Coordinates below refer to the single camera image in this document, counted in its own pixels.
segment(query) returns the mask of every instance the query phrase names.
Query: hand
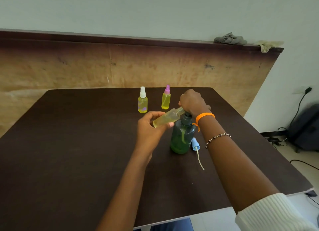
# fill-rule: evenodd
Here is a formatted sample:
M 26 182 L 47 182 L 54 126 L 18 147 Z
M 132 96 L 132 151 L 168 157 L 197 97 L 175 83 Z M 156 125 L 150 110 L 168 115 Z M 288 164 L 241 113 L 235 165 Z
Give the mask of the hand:
M 164 124 L 157 128 L 151 126 L 151 122 L 165 114 L 165 112 L 154 112 L 150 111 L 144 115 L 138 121 L 138 130 L 136 143 L 134 148 L 134 154 L 141 155 L 143 157 L 148 158 L 148 161 L 152 157 L 153 150 L 158 145 L 160 138 L 164 134 L 164 132 L 174 126 L 173 122 Z
M 211 110 L 211 107 L 206 105 L 200 93 L 195 92 L 193 89 L 189 89 L 182 94 L 178 104 L 195 118 L 201 113 L 207 113 Z

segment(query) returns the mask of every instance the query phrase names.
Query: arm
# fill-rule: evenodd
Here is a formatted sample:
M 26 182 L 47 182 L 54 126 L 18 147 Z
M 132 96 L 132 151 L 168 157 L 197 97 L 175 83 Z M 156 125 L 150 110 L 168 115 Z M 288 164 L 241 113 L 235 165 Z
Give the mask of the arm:
M 195 118 L 201 113 L 210 112 L 201 95 L 192 89 L 181 96 L 180 104 Z M 225 133 L 213 116 L 202 117 L 198 124 L 205 142 Z M 208 145 L 208 150 L 236 213 L 264 197 L 279 192 L 230 137 L 216 138 Z
M 133 154 L 96 231 L 133 230 L 146 166 L 165 130 L 174 125 L 174 123 L 169 123 L 158 128 L 150 125 L 151 119 L 163 114 L 165 112 L 148 112 L 138 121 L 137 140 Z

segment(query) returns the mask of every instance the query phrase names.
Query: pink spray nozzle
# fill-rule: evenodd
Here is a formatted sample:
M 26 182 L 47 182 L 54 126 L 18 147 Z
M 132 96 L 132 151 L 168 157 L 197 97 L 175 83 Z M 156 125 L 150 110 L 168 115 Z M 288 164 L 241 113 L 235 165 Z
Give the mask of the pink spray nozzle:
M 169 85 L 166 86 L 164 93 L 169 94 L 170 93 L 170 88 Z

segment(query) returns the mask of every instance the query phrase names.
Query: orange wristband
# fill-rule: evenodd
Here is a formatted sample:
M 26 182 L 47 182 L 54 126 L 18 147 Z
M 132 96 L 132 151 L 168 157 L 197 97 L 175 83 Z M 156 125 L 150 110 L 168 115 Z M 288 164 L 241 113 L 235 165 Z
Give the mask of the orange wristband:
M 198 121 L 199 121 L 202 117 L 207 116 L 207 115 L 211 115 L 211 116 L 213 116 L 213 117 L 215 118 L 215 115 L 213 115 L 212 113 L 202 113 L 202 114 L 200 114 L 200 115 L 198 115 L 198 116 L 196 117 L 196 123 L 193 123 L 193 125 L 196 125 L 196 126 L 198 127 L 198 132 L 199 132 Z

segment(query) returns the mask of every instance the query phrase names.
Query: dark brown table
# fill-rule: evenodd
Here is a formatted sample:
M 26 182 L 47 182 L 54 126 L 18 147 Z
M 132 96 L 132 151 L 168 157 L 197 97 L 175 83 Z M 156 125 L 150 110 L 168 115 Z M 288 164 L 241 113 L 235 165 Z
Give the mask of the dark brown table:
M 171 108 L 186 90 L 171 88 Z M 212 88 L 194 90 L 281 192 L 312 187 Z M 149 110 L 162 110 L 163 91 L 146 89 Z M 46 92 L 0 139 L 0 230 L 94 230 L 134 147 L 138 96 L 139 88 Z M 230 206 L 201 134 L 205 170 L 195 151 L 170 150 L 171 133 L 147 167 L 136 227 Z

